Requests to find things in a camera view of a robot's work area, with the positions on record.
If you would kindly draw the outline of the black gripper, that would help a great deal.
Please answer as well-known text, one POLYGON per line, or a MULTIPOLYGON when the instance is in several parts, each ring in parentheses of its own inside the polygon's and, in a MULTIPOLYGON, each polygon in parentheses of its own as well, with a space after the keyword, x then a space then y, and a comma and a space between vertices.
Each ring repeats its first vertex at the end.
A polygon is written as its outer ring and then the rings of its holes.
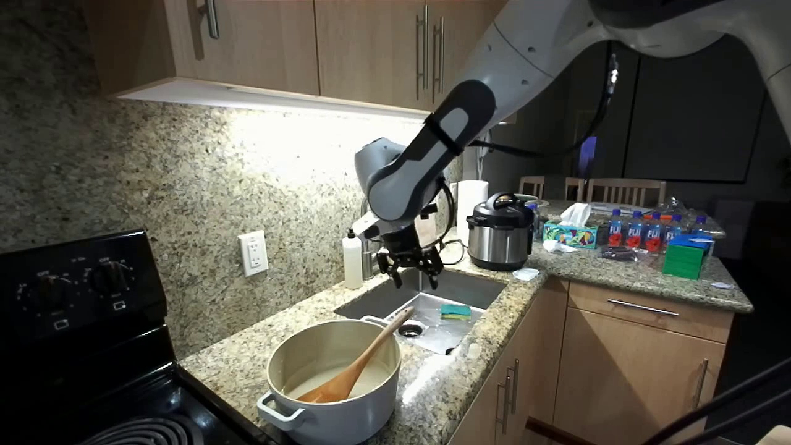
POLYGON ((395 286, 403 286, 398 268, 416 268, 427 272, 429 289, 438 289, 442 275, 442 259, 434 246, 419 246, 412 226, 383 232, 383 249, 376 256, 377 269, 387 272, 395 286))

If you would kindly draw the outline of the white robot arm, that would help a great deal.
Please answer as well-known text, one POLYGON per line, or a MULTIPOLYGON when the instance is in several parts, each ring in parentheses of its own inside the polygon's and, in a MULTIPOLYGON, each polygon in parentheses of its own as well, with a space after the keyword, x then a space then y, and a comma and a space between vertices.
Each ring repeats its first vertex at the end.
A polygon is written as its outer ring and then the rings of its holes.
POLYGON ((621 43, 650 58, 686 58, 720 37, 753 58, 791 137, 791 0, 507 0, 407 146, 374 138, 356 175, 381 238, 377 269, 403 284, 404 268, 429 280, 440 252, 422 246, 416 217, 440 190, 445 165, 482 131, 537 99, 581 52, 621 43))

